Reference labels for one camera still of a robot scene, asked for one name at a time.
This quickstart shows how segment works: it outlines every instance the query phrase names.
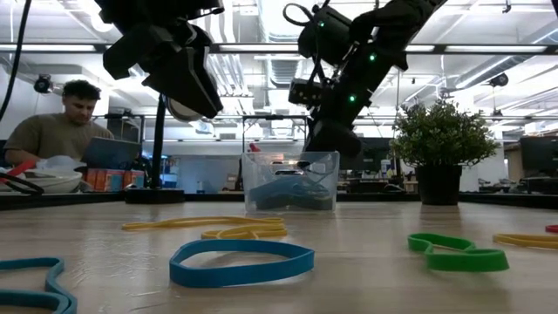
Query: potted plant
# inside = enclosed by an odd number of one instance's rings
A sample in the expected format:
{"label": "potted plant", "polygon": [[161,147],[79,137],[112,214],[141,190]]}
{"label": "potted plant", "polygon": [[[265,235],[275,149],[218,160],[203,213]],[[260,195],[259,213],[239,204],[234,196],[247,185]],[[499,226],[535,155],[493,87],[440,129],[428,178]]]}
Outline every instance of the potted plant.
{"label": "potted plant", "polygon": [[403,106],[393,129],[392,152],[415,167],[423,204],[456,205],[463,166],[478,164],[499,146],[479,114],[460,113],[453,102]]}

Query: man's hair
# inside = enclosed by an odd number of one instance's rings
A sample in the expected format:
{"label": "man's hair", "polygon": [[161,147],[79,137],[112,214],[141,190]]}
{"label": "man's hair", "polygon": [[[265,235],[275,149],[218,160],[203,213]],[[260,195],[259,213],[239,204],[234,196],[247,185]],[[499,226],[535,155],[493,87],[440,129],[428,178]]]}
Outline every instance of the man's hair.
{"label": "man's hair", "polygon": [[99,100],[101,90],[84,79],[76,79],[64,84],[62,96],[76,96],[79,99]]}

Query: table surface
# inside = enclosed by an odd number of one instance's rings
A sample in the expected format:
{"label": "table surface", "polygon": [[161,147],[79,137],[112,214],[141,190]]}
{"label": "table surface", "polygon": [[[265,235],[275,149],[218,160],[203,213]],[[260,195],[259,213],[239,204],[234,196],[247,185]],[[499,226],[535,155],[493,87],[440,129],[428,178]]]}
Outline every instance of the table surface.
{"label": "table surface", "polygon": [[[544,234],[558,212],[480,204],[341,203],[335,213],[288,214],[280,239],[316,251],[310,273],[251,286],[189,289],[169,282],[168,259],[203,230],[126,232],[121,224],[204,215],[245,215],[242,203],[124,203],[0,212],[3,259],[59,256],[59,282],[79,313],[556,313],[558,252],[492,243],[494,233]],[[444,273],[406,247],[416,232],[461,236],[507,252],[510,270]],[[188,265],[261,263],[274,256],[204,253]],[[0,289],[41,290],[44,269],[0,273]],[[47,313],[0,307],[0,313]]]}

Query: man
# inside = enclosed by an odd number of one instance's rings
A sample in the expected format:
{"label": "man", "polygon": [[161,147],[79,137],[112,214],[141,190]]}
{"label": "man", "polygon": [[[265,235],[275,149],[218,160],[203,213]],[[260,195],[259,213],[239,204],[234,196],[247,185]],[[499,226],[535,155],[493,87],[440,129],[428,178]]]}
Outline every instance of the man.
{"label": "man", "polygon": [[32,116],[20,123],[4,146],[13,165],[65,155],[80,160],[92,137],[113,139],[110,131],[91,121],[100,89],[85,80],[64,85],[64,113]]}

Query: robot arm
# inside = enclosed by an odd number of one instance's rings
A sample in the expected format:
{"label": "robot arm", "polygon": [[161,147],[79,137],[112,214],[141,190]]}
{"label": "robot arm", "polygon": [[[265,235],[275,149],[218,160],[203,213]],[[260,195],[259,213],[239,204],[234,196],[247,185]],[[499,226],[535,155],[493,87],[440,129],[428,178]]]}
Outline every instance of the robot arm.
{"label": "robot arm", "polygon": [[222,13],[222,0],[95,1],[103,21],[122,33],[103,55],[104,67],[114,79],[128,78],[137,64],[149,73],[142,85],[171,101],[207,118],[222,110],[214,80],[205,69],[211,38],[189,23]]}
{"label": "robot arm", "polygon": [[[353,121],[378,89],[392,66],[406,71],[405,47],[446,0],[392,0],[385,7],[350,21],[328,6],[315,6],[298,40],[301,55],[312,58],[309,80],[296,78],[289,102],[305,105],[312,120],[304,151],[338,151],[354,157],[361,150]],[[371,39],[372,30],[378,33]],[[336,68],[323,76],[320,61]],[[314,81],[318,75],[320,83]]]}

